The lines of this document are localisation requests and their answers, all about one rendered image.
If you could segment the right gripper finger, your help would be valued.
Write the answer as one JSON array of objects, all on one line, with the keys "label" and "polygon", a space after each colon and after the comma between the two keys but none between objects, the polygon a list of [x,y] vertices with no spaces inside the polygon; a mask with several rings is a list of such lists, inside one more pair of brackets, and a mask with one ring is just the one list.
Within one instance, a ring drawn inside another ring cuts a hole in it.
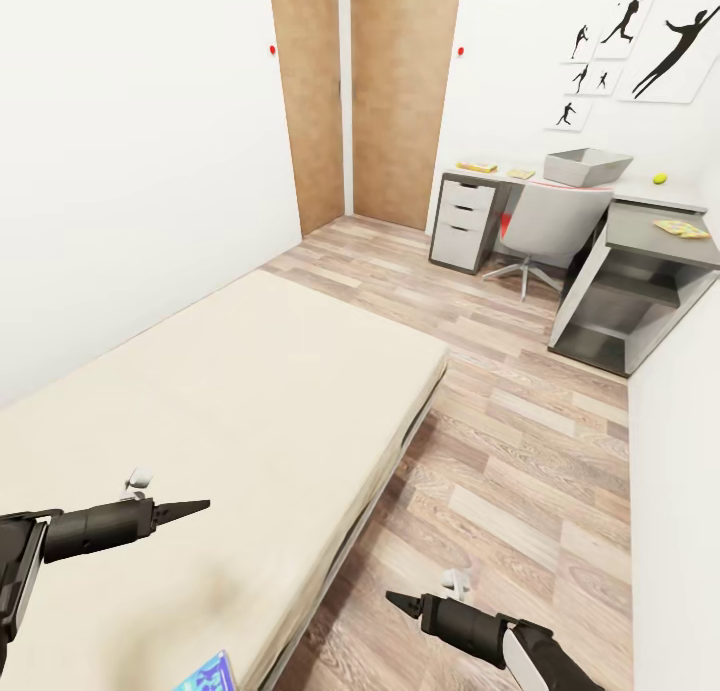
[{"label": "right gripper finger", "polygon": [[424,611],[424,594],[421,594],[419,598],[387,590],[385,597],[395,606],[398,606],[403,612],[406,612],[411,618],[419,619],[422,611]]}]

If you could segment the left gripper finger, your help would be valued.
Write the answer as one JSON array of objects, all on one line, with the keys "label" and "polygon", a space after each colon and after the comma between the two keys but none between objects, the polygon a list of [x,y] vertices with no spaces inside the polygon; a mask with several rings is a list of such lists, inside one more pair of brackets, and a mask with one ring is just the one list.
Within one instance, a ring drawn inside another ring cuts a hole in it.
[{"label": "left gripper finger", "polygon": [[192,513],[211,507],[210,500],[175,502],[159,504],[153,508],[151,533],[155,533],[157,526],[178,520]]}]

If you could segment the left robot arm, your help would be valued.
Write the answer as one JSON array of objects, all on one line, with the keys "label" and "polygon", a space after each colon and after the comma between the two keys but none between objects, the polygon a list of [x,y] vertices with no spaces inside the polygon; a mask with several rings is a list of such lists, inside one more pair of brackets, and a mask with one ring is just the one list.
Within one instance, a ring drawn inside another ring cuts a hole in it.
[{"label": "left robot arm", "polygon": [[[210,500],[164,503],[154,507],[143,491],[155,471],[133,466],[119,502],[66,513],[62,509],[0,516],[0,677],[23,621],[41,562],[116,548],[151,536],[157,526],[211,507]],[[37,518],[51,516],[50,524]]]}]

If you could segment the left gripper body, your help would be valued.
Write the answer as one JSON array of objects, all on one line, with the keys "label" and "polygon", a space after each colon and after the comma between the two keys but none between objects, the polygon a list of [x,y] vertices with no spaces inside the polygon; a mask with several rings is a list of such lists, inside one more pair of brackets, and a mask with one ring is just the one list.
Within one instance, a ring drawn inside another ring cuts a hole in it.
[{"label": "left gripper body", "polygon": [[153,498],[93,506],[84,527],[84,553],[116,548],[151,536],[153,508]]}]

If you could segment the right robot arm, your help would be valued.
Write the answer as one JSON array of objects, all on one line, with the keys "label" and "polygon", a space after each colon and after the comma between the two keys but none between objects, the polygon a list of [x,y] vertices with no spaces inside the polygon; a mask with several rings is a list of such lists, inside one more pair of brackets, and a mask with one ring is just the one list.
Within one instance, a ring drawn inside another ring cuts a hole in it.
[{"label": "right robot arm", "polygon": [[469,577],[454,568],[439,574],[440,596],[421,597],[390,590],[385,597],[411,618],[421,618],[421,630],[443,642],[512,673],[522,691],[606,691],[566,654],[553,631],[503,613],[496,616],[465,604]]}]

